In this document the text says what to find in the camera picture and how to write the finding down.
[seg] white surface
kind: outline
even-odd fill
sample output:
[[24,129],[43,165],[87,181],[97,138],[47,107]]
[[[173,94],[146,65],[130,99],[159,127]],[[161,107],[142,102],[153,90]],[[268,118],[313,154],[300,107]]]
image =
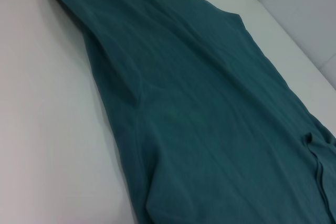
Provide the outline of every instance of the white surface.
[[317,68],[336,54],[336,0],[259,1]]
[[[256,0],[241,14],[308,109],[336,133],[336,91]],[[0,0],[0,223],[130,224],[82,36],[55,0]]]

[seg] green fabric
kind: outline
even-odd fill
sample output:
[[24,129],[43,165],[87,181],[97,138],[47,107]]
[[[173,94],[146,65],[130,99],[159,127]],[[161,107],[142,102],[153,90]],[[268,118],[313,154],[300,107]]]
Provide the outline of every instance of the green fabric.
[[140,224],[335,223],[336,140],[239,15],[60,1],[82,25]]

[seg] white wall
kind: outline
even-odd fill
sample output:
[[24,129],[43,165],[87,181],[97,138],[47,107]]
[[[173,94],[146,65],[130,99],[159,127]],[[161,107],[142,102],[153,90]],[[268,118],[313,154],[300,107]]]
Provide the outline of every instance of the white wall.
[[336,88],[336,0],[260,2]]

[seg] white table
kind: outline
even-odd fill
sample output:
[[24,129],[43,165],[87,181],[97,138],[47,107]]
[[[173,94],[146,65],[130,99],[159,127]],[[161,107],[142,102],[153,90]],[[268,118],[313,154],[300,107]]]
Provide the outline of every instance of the white table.
[[[256,0],[208,0],[247,30],[336,134],[336,91]],[[130,224],[80,31],[55,0],[0,0],[0,223]]]

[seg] teal shirt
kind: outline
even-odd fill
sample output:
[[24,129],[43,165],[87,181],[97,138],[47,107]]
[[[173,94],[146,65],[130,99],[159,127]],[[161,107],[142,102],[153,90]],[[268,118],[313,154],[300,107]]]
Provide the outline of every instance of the teal shirt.
[[239,15],[205,0],[60,2],[140,224],[335,224],[336,140]]

